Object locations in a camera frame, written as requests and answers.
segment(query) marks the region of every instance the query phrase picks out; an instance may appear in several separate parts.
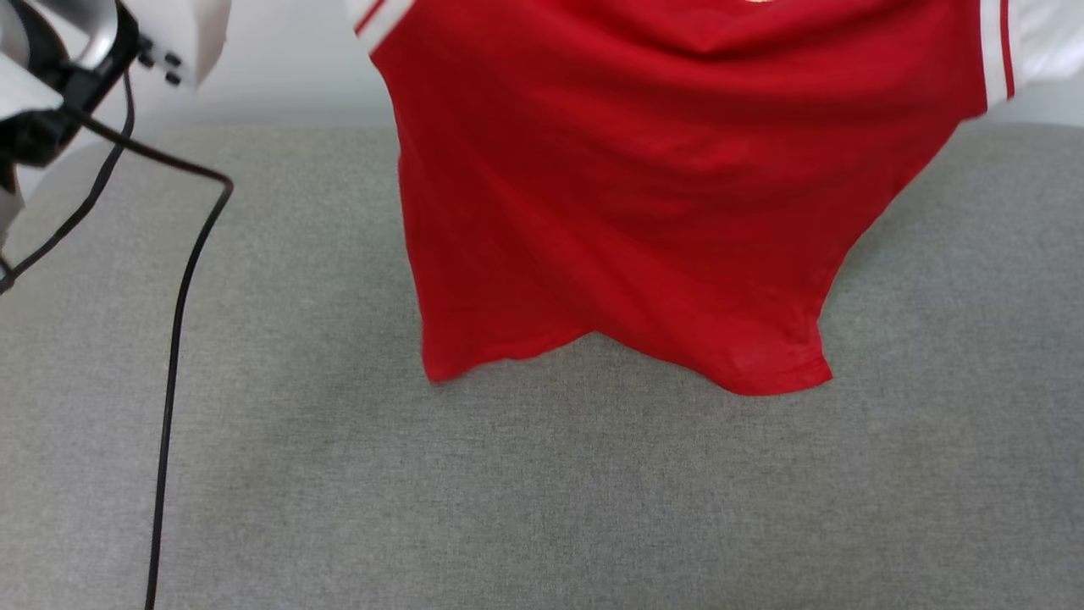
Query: black cable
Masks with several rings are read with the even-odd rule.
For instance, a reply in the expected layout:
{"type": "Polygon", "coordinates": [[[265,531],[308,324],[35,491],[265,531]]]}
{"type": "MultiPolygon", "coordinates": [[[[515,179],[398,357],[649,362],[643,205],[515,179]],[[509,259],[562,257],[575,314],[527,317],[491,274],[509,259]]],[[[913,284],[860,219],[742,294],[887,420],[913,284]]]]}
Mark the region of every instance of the black cable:
{"type": "Polygon", "coordinates": [[[166,374],[166,406],[162,416],[162,444],[158,449],[158,480],[154,495],[154,527],[151,531],[151,564],[147,570],[146,602],[144,605],[145,610],[154,610],[158,590],[158,564],[162,558],[162,522],[166,501],[166,472],[169,466],[169,436],[173,424],[173,399],[177,394],[177,368],[181,355],[181,329],[184,322],[184,303],[188,300],[189,288],[192,285],[192,275],[195,272],[196,263],[199,261],[199,255],[203,252],[204,245],[207,243],[207,237],[210,236],[210,231],[215,228],[215,222],[222,213],[222,209],[233,194],[233,180],[223,173],[177,158],[137,142],[128,135],[117,133],[78,108],[65,104],[62,109],[68,116],[79,121],[85,128],[114,144],[128,148],[151,160],[156,160],[181,171],[216,180],[222,184],[222,194],[219,195],[215,207],[211,208],[203,229],[199,231],[199,236],[196,237],[195,245],[192,246],[192,252],[189,255],[189,262],[184,268],[184,275],[181,277],[181,286],[177,294],[177,309],[173,312],[173,329],[169,343],[169,369],[166,374]]]}
{"type": "MultiPolygon", "coordinates": [[[[121,128],[121,133],[126,138],[130,138],[132,130],[136,128],[136,101],[132,98],[132,82],[131,78],[128,76],[128,70],[125,70],[125,98],[128,103],[128,115],[125,118],[125,126],[121,128]]],[[[20,275],[29,270],[30,267],[35,265],[39,260],[46,257],[47,254],[53,250],[61,241],[64,239],[80,222],[87,218],[90,210],[98,205],[98,199],[102,196],[102,191],[105,190],[105,185],[109,182],[109,178],[113,177],[113,170],[117,167],[117,161],[120,160],[120,155],[125,152],[125,147],[121,145],[113,146],[109,151],[109,156],[105,157],[105,163],[102,164],[102,168],[98,171],[98,177],[94,179],[94,185],[90,187],[90,193],[87,194],[87,198],[83,199],[82,204],[64,221],[63,224],[53,236],[49,237],[44,244],[36,249],[33,254],[26,257],[25,260],[15,264],[11,270],[4,269],[7,275],[7,287],[11,287],[11,284],[18,278],[20,275]]]]}
{"type": "Polygon", "coordinates": [[[3,294],[15,283],[14,269],[11,268],[3,254],[0,254],[0,271],[3,271],[3,274],[0,275],[0,294],[3,294]]]}

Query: t-shirt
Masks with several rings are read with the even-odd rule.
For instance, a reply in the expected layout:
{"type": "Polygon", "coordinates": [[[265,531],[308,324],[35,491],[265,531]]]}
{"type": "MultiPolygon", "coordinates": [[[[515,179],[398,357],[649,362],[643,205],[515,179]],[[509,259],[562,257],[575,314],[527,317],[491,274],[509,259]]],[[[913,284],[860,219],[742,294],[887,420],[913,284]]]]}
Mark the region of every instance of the t-shirt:
{"type": "Polygon", "coordinates": [[[1084,65],[1082,0],[348,5],[435,381],[601,333],[741,394],[821,385],[859,236],[962,120],[1084,65]]]}

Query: white background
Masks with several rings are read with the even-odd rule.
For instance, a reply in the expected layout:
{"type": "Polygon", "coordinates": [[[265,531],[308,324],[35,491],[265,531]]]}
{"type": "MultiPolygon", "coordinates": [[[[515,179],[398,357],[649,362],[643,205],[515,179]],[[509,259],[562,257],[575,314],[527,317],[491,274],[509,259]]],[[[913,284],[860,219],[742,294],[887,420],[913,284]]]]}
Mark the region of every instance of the white background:
{"type": "MultiPolygon", "coordinates": [[[[133,65],[137,132],[225,124],[390,125],[387,92],[350,25],[345,0],[233,0],[222,59],[198,91],[175,89],[160,70],[133,65]]],[[[124,121],[119,87],[98,117],[124,121]]],[[[1031,88],[990,119],[1084,127],[1084,78],[1031,88]]],[[[73,148],[89,141],[81,134],[73,148]]],[[[21,176],[27,194],[41,179],[39,171],[21,176]]]]}

